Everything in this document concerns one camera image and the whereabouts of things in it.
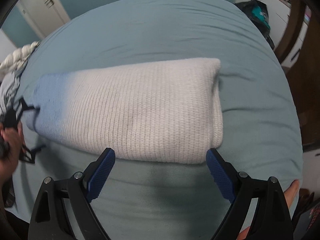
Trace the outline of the person's left hand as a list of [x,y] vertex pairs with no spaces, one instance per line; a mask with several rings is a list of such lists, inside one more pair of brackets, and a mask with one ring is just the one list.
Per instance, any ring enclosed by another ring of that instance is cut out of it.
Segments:
[[1,173],[1,187],[3,184],[10,179],[12,174],[15,172],[22,146],[25,145],[23,126],[19,122],[17,130],[14,128],[3,128],[1,124],[1,136],[5,142],[9,144],[8,156],[1,159],[0,173]]

